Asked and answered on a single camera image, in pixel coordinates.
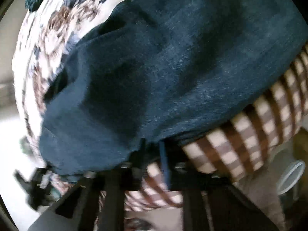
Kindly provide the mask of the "floral fleece blanket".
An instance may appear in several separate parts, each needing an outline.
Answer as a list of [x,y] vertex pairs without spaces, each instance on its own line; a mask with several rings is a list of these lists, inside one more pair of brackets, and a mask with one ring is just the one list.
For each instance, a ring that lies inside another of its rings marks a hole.
[[17,109],[30,152],[39,157],[43,97],[61,70],[61,59],[125,0],[43,0],[27,12],[12,60]]

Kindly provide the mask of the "dark blue denim pants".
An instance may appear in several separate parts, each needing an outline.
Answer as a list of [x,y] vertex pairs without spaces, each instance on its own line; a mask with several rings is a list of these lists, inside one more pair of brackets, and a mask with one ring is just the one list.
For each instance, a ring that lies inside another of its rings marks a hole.
[[291,0],[127,0],[69,52],[45,95],[39,149],[60,175],[141,147],[174,151],[229,121],[307,40]]

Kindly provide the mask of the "brown checkered bed sheet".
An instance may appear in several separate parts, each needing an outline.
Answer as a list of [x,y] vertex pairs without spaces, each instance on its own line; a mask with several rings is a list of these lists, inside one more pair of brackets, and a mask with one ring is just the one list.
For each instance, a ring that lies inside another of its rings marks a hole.
[[[182,148],[199,172],[227,172],[233,181],[260,169],[269,153],[300,130],[307,115],[307,43],[270,89],[233,119]],[[140,191],[127,191],[126,211],[180,208],[182,194],[168,192],[158,162],[147,167]]]

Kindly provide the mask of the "white plastic container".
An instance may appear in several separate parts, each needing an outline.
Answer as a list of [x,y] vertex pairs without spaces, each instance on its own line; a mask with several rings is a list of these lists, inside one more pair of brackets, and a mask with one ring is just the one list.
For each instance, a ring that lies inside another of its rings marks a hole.
[[299,182],[304,173],[305,166],[305,162],[296,160],[284,170],[277,182],[278,195],[287,193]]

